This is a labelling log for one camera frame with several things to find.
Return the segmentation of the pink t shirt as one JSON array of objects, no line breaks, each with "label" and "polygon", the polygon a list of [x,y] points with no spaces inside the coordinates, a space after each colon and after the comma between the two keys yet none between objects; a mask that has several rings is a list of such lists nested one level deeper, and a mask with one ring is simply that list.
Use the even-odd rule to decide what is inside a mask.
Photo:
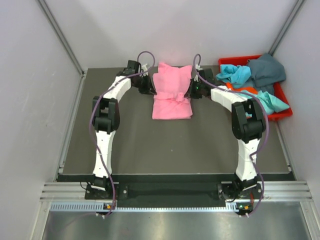
[{"label": "pink t shirt", "polygon": [[156,91],[152,119],[185,120],[193,115],[191,100],[185,97],[192,78],[191,65],[173,67],[164,62],[158,64],[158,72],[153,75]]}]

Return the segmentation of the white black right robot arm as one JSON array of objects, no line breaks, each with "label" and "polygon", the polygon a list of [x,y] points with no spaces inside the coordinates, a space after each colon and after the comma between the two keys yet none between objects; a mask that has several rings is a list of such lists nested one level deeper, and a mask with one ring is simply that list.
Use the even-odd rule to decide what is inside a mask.
[{"label": "white black right robot arm", "polygon": [[257,150],[266,130],[266,120],[259,102],[252,97],[230,90],[225,85],[213,87],[213,72],[199,68],[190,80],[186,97],[208,97],[231,113],[231,130],[238,144],[238,161],[232,184],[222,187],[220,196],[226,202],[245,198],[257,187]]}]

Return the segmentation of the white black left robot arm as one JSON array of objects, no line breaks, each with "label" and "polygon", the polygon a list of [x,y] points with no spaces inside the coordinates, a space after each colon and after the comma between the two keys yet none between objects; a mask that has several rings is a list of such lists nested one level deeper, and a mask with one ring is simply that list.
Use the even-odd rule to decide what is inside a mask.
[{"label": "white black left robot arm", "polygon": [[88,189],[96,190],[102,198],[116,200],[111,159],[113,140],[120,126],[120,100],[132,87],[138,88],[142,94],[156,94],[149,75],[150,68],[148,64],[129,60],[127,67],[117,73],[111,86],[92,100],[89,132],[94,133],[91,139],[96,148],[96,157],[94,180]]}]

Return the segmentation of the light blue t shirt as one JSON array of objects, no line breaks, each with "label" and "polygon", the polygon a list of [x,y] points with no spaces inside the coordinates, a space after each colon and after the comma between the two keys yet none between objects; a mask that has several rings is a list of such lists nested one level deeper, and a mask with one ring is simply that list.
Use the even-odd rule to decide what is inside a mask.
[{"label": "light blue t shirt", "polygon": [[235,88],[242,87],[251,78],[251,69],[245,65],[221,64],[216,79],[230,83]]}]

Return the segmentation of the red plastic bin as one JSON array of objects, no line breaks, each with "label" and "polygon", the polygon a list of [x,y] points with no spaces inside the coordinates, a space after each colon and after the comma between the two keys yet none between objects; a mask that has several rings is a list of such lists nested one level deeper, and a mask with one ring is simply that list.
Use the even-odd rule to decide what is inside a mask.
[{"label": "red plastic bin", "polygon": [[281,83],[286,80],[284,66],[268,53],[218,60],[220,73],[227,87],[248,92],[262,101],[270,121],[278,121],[293,114]]}]

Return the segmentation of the orange t shirt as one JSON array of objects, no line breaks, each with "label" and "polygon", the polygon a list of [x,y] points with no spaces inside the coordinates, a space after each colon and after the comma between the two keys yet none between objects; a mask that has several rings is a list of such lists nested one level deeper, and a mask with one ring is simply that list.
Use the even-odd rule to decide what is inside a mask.
[{"label": "orange t shirt", "polygon": [[245,87],[240,87],[240,88],[234,88],[233,85],[231,83],[226,83],[226,87],[228,89],[230,89],[231,91],[235,91],[235,92],[241,92],[241,91],[247,91],[251,94],[255,94],[257,95],[258,94],[258,91],[252,87],[252,86],[245,86]]}]

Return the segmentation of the grey blue t shirt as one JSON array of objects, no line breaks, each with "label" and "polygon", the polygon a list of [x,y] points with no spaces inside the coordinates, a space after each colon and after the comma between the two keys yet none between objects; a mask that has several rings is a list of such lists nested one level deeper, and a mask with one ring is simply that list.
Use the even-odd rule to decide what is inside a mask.
[{"label": "grey blue t shirt", "polygon": [[268,53],[264,53],[257,59],[248,60],[246,66],[251,71],[248,85],[257,91],[274,95],[274,84],[287,79],[284,66]]}]

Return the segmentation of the teal t shirt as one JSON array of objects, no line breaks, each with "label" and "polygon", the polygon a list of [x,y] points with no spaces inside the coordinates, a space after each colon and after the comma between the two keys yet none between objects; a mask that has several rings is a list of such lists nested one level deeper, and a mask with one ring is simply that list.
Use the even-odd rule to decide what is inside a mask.
[{"label": "teal t shirt", "polygon": [[256,97],[261,102],[268,116],[274,113],[280,113],[290,108],[287,103],[266,91],[260,90],[258,94],[253,94],[243,90],[239,95],[247,99],[251,99],[252,96]]}]

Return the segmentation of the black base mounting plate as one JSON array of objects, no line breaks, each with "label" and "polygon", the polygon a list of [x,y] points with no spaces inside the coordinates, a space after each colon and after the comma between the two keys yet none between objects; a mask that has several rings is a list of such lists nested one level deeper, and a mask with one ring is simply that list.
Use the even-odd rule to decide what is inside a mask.
[{"label": "black base mounting plate", "polygon": [[138,197],[205,197],[208,200],[259,199],[261,185],[241,190],[232,182],[120,182],[115,185],[115,199],[133,200]]}]

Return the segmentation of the aluminium frame rail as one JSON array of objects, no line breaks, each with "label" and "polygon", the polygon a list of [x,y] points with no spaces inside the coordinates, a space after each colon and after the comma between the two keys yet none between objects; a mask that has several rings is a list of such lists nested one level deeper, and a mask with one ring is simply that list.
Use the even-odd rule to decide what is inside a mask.
[{"label": "aluminium frame rail", "polygon": [[[82,202],[85,190],[76,182],[48,182],[41,202]],[[263,200],[267,202],[310,202],[312,194],[305,181],[265,181]]]}]

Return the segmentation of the left aluminium corner post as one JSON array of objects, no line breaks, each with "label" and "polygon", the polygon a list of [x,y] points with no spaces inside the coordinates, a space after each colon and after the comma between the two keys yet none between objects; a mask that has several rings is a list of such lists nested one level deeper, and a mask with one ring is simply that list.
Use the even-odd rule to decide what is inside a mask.
[{"label": "left aluminium corner post", "polygon": [[47,4],[47,2],[45,0],[36,0],[35,1],[38,6],[40,7],[41,11],[43,12],[43,14],[45,15],[47,21],[49,22],[52,30],[54,31],[55,35],[57,36],[60,44],[62,45],[64,51],[66,52],[67,56],[69,57],[69,59],[71,60],[73,66],[75,67],[75,69],[77,70],[77,72],[83,76],[85,71],[83,70],[83,68],[81,67],[79,61],[76,58],[76,55],[74,54],[74,51],[72,50],[67,38],[65,37],[63,31],[61,30],[54,14],[52,13],[49,5]]}]

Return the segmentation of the aluminium corner post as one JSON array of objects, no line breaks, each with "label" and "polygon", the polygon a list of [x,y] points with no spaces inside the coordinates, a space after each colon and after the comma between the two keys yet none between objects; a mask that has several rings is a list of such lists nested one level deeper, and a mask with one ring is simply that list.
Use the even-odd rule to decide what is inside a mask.
[{"label": "aluminium corner post", "polygon": [[279,48],[281,42],[285,38],[287,32],[289,31],[291,25],[293,24],[294,20],[298,16],[299,12],[303,8],[306,0],[296,0],[292,9],[289,11],[288,16],[285,18],[284,23],[282,24],[278,34],[276,35],[275,40],[273,41],[268,53],[273,56],[277,49]]},{"label": "aluminium corner post", "polygon": [[75,67],[75,69],[77,70],[77,72],[83,76],[85,71],[83,70],[83,68],[81,67],[79,61],[76,58],[76,55],[74,54],[74,51],[72,50],[67,38],[65,37],[63,31],[61,30],[54,14],[52,13],[49,5],[47,4],[47,2],[45,0],[36,0],[35,1],[38,6],[40,7],[41,11],[43,12],[43,14],[45,15],[47,21],[49,22],[52,30],[54,31],[55,35],[57,36],[60,44],[62,45],[64,51],[66,52],[67,56],[69,57],[69,59],[71,60],[73,66]]}]

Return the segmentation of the right aluminium corner post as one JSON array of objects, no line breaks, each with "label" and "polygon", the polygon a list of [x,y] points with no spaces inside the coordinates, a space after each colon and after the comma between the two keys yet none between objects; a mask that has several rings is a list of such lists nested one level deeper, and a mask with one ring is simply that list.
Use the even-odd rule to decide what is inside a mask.
[{"label": "right aluminium corner post", "polygon": [[268,53],[273,56],[277,49],[279,48],[281,42],[285,38],[287,32],[289,31],[291,25],[293,24],[294,20],[298,16],[299,12],[303,8],[306,0],[296,0],[292,9],[289,11],[288,16],[285,18],[284,23],[282,24],[278,34],[276,35],[275,40],[273,41]]}]

